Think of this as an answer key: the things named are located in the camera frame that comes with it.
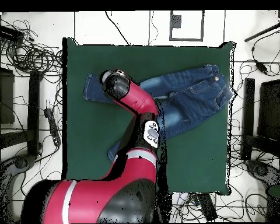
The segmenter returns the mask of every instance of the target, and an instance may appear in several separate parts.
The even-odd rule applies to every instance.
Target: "black cable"
[[[252,193],[252,194],[248,195],[248,197],[246,197],[246,200],[245,200],[245,209],[246,209],[248,218],[249,218],[249,220],[250,220],[251,222],[253,222],[253,221],[252,221],[252,219],[251,219],[251,217],[250,217],[250,215],[249,215],[249,214],[251,214],[251,212],[249,212],[249,210],[248,210],[247,201],[248,201],[248,199],[249,199],[251,196],[254,196],[254,195],[257,195],[257,196],[262,197],[263,199],[267,200],[263,195],[261,195],[261,194],[259,194],[259,193]],[[260,215],[262,215],[263,217],[265,217],[265,212],[264,212],[264,213],[258,212],[258,213],[259,213]]]
[[[53,172],[49,173],[48,176],[47,176],[45,179],[47,180],[48,177],[49,177],[51,174],[53,174],[53,173],[59,173],[60,175],[62,175],[62,173],[60,173],[59,171],[53,171]]]
[[[242,208],[244,208],[244,197],[242,196],[242,194],[234,187],[234,186],[232,186],[231,184],[230,184],[230,186],[234,189],[234,190],[236,190],[237,191],[237,193],[241,196],[241,198],[242,198]],[[223,204],[226,206],[226,204],[224,203],[224,201],[223,201],[223,199],[222,199],[222,196],[220,196],[220,198],[221,198],[221,201],[223,202]],[[232,208],[229,208],[231,211],[233,211],[239,218],[232,218],[232,217],[230,217],[230,218],[224,218],[224,219],[235,219],[235,220],[242,220],[243,222],[245,222],[244,220],[243,220],[243,217],[244,217],[244,210],[243,210],[243,214],[242,214],[242,216],[239,216]]]
[[[255,56],[254,56],[255,45],[256,45],[260,40],[262,40],[262,39],[264,39],[264,38],[267,38],[267,37],[269,37],[269,36],[272,36],[272,35],[274,35],[274,34],[276,34],[276,33],[279,33],[279,32],[280,32],[280,30],[277,30],[277,31],[275,31],[275,32],[273,32],[273,33],[271,33],[271,34],[269,34],[269,35],[266,35],[266,36],[264,36],[264,37],[259,38],[259,39],[254,43],[254,45],[253,45],[253,47],[252,47],[252,49],[251,49],[251,50],[252,50],[252,57],[253,57],[254,62],[256,63],[257,68],[258,68],[262,73],[266,74],[267,76],[280,75],[280,74],[279,74],[279,72],[280,72],[280,64],[278,64],[278,66],[279,66],[279,71],[278,71],[278,73],[273,72],[273,71],[272,71],[272,68],[271,68],[271,67],[272,67],[272,64],[274,63],[274,61],[276,60],[277,56],[278,56],[279,53],[280,53],[280,49],[279,49],[277,55],[275,56],[275,58],[273,59],[273,61],[270,63],[270,65],[269,65],[269,71],[267,71],[267,68],[266,68],[266,66],[264,65],[264,63],[263,63],[263,62],[258,62],[258,61],[255,59]]]
[[[62,120],[62,117],[58,120],[58,122],[57,122],[57,128],[58,128],[58,132],[59,132],[59,134],[60,134],[60,136],[62,137],[62,128],[60,128],[60,126],[59,126],[59,122]]]
[[[50,137],[51,135],[48,135],[44,138],[43,140],[43,143],[41,144],[41,155],[40,155],[40,158],[42,157],[43,155],[43,149],[44,149],[44,141],[46,140],[46,138]],[[43,176],[41,175],[41,168],[40,168],[40,177],[42,180],[44,180]]]
[[[151,30],[150,23],[152,23],[152,26],[156,29],[157,34],[156,34],[156,37],[151,42],[148,43],[148,45],[151,45],[151,43],[153,41],[155,41],[157,39],[158,35],[159,35],[159,30],[156,28],[156,26],[152,22],[154,14],[155,14],[155,11],[152,12],[152,19],[151,19],[151,21],[149,21],[149,36],[150,36],[150,30]]]
[[[22,130],[21,128],[1,128],[3,130],[11,130],[11,131],[19,131],[19,130]],[[49,129],[38,129],[38,131],[50,131]]]
[[[107,11],[105,11],[105,14],[108,18],[108,20],[116,27],[116,29],[118,30],[118,32],[120,33],[121,37],[124,39],[124,41],[130,46],[131,44],[125,39],[125,37],[123,36],[123,34],[120,32],[119,28],[116,26],[116,24],[109,18]]]
[[[24,185],[25,179],[26,179],[26,171],[24,172],[24,179],[23,179],[23,181],[21,183],[21,186],[20,186],[21,192],[24,196],[26,196],[26,194],[23,191],[23,185]]]
[[[32,30],[30,30],[30,25],[28,23],[28,21],[24,21],[22,22],[24,25],[26,25],[26,29],[20,29],[18,27],[15,26],[16,22],[21,22],[21,21],[15,21],[13,22],[13,24],[10,24],[4,20],[2,20],[3,22],[5,22],[6,27],[10,27],[13,28],[15,30],[18,30],[20,32],[23,32],[25,34],[24,36],[24,40],[23,43],[21,45],[19,44],[15,44],[12,43],[8,40],[4,40],[2,38],[0,38],[0,61],[1,61],[1,56],[5,55],[9,61],[9,63],[2,63],[2,64],[6,64],[7,68],[9,69],[9,66],[13,66],[15,71],[19,74],[19,76],[15,75],[16,77],[23,77],[23,78],[28,78],[29,76],[23,75],[23,73],[29,73],[30,71],[35,71],[38,70],[40,72],[42,72],[42,74],[44,75],[44,79],[50,83],[56,84],[56,94],[55,94],[55,102],[53,104],[53,108],[52,111],[55,109],[55,107],[58,108],[58,111],[60,114],[62,114],[60,112],[60,108],[59,105],[62,105],[62,85],[61,85],[61,80],[62,80],[62,60],[61,60],[61,56],[62,56],[62,50],[59,50],[56,54],[54,54],[53,52],[53,47],[49,47],[46,46],[44,44],[33,44],[33,38],[32,35],[37,36],[37,34],[35,32],[33,32]],[[50,80],[47,79],[47,77],[49,76],[58,76],[58,79],[55,82],[52,82]],[[25,102],[24,97],[23,96],[19,96],[23,99],[24,104],[20,104],[20,103],[13,103],[13,104],[19,104],[19,105],[26,105],[28,106],[28,104]],[[21,126],[20,130],[24,130],[22,123],[19,120],[19,117],[17,116],[17,114],[15,113],[15,111],[13,111],[13,113],[16,115],[19,124]],[[50,157],[46,164],[40,169],[39,173],[41,173],[41,170],[47,165],[47,163],[50,161],[50,159],[52,158],[52,155],[55,154],[57,151],[59,150],[59,148],[56,148],[55,151],[45,157],[41,157],[39,160],[36,160],[35,162],[41,162],[43,159]],[[5,165],[7,165],[7,163],[11,160],[13,160],[15,157],[12,157],[10,159],[5,160],[3,163]],[[20,186],[20,189],[18,191],[21,191],[23,193],[23,195],[25,195],[25,193],[23,192],[23,187],[29,182],[31,181],[31,179],[25,182],[26,179],[26,172],[24,174],[24,180],[22,181],[22,184]]]

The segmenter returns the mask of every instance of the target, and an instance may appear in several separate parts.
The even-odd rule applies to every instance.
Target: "blue jeans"
[[[166,139],[180,135],[217,113],[233,94],[224,81],[224,76],[216,65],[157,76],[143,81],[140,87],[155,99],[161,100],[164,113]],[[83,98],[95,102],[115,104],[108,98],[99,79],[88,74],[83,91]],[[162,127],[162,117],[158,117]],[[108,151],[108,158],[113,161],[120,141]]]

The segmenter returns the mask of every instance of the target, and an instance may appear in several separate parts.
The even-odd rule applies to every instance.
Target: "black stand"
[[[27,131],[16,131],[0,135],[0,149],[27,142],[28,156],[37,156],[39,153],[39,95],[40,82],[43,76],[38,71],[30,72],[29,105]]]
[[[241,140],[241,160],[251,159],[252,148],[280,158],[280,80],[263,83],[260,88],[260,112],[257,136],[254,128],[255,80],[244,81],[244,106]]]
[[[255,35],[253,35],[253,36],[251,36],[251,37],[245,39],[245,42],[248,42],[248,41],[250,41],[250,40],[253,40],[253,39],[255,39],[255,38],[257,38],[257,37],[259,37],[259,36],[261,36],[261,35],[263,35],[263,34],[265,34],[265,33],[268,33],[268,32],[270,32],[270,31],[273,31],[273,30],[275,30],[275,29],[277,29],[277,28],[279,28],[279,27],[280,27],[280,22],[279,22],[278,24],[276,24],[276,25],[273,25],[272,27],[269,27],[268,29],[265,29],[265,30],[263,30],[263,31],[261,31],[261,32],[259,32],[259,33],[257,33],[257,34],[255,34]]]

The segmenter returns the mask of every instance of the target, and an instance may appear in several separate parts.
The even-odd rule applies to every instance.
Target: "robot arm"
[[[106,71],[103,90],[134,114],[108,174],[100,180],[44,180],[28,193],[22,223],[145,223],[155,208],[158,110],[123,72]]]

